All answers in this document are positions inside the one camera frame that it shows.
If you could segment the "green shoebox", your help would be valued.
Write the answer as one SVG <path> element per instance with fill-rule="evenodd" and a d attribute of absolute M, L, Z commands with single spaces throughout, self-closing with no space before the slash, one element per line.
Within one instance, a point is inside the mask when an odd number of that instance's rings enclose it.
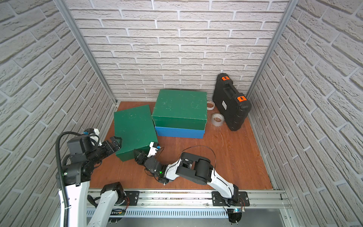
<path fill-rule="evenodd" d="M 148 154 L 151 142 L 158 142 L 149 105 L 114 113 L 114 132 L 122 138 L 116 156 L 123 162 L 134 159 L 134 150 Z"/>
<path fill-rule="evenodd" d="M 155 126 L 204 130 L 207 124 L 207 93 L 162 89 L 152 119 Z"/>

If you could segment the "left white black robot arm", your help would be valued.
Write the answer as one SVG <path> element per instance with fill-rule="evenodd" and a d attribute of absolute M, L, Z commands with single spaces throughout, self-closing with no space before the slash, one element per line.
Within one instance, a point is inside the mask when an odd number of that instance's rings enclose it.
<path fill-rule="evenodd" d="M 102 143 L 96 141 L 96 134 L 78 134 L 68 141 L 70 164 L 58 160 L 61 172 L 58 174 L 61 202 L 62 227 L 105 227 L 112 209 L 126 201 L 121 183 L 111 183 L 103 187 L 99 203 L 90 221 L 87 221 L 88 190 L 95 165 L 118 151 L 122 138 L 111 137 Z"/>

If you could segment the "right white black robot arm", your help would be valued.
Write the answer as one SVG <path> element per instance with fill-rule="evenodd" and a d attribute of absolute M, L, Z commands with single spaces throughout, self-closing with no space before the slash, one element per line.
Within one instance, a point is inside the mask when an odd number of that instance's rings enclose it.
<path fill-rule="evenodd" d="M 228 207 L 238 203 L 238 187 L 220 176 L 209 159 L 183 152 L 178 161 L 161 164 L 156 155 L 147 156 L 141 150 L 133 151 L 137 164 L 145 167 L 158 182 L 168 184 L 178 177 L 185 178 L 200 185 L 209 185 L 226 201 Z"/>

